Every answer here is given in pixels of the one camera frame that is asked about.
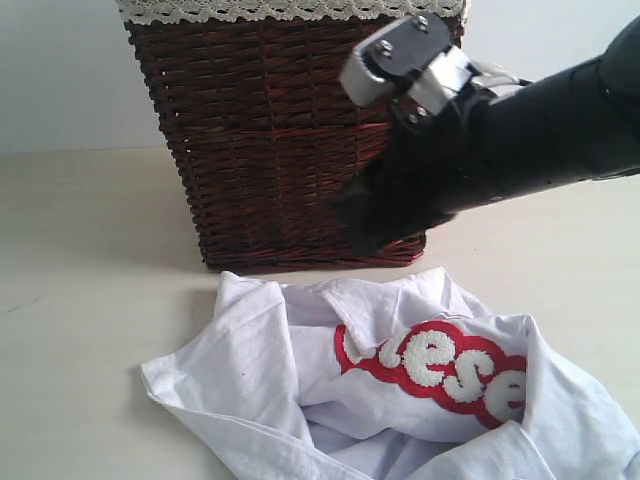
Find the black and silver right gripper body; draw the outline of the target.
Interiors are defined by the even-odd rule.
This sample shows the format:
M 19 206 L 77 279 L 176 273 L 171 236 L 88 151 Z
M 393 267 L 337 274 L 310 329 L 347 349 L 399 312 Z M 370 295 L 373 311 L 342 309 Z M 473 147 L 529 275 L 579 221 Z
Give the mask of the black and silver right gripper body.
M 437 17 L 405 16 L 356 44 L 340 83 L 355 105 L 384 102 L 392 115 L 389 145 L 343 187 L 340 199 L 391 189 L 452 192 L 455 185 L 485 200 L 524 196 L 524 186 L 482 172 L 470 156 L 474 115 L 502 100 L 498 88 L 515 95 L 525 81 L 470 59 Z

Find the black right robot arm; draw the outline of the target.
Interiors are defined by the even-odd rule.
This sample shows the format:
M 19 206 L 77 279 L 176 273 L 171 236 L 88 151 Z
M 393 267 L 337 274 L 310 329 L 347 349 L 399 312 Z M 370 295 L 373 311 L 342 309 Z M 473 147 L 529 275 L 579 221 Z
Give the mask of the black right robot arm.
M 357 106 L 384 100 L 391 139 L 332 200 L 361 254 L 457 214 L 639 171 L 639 24 L 599 56 L 537 82 L 470 59 L 445 23 L 401 17 L 351 51 Z

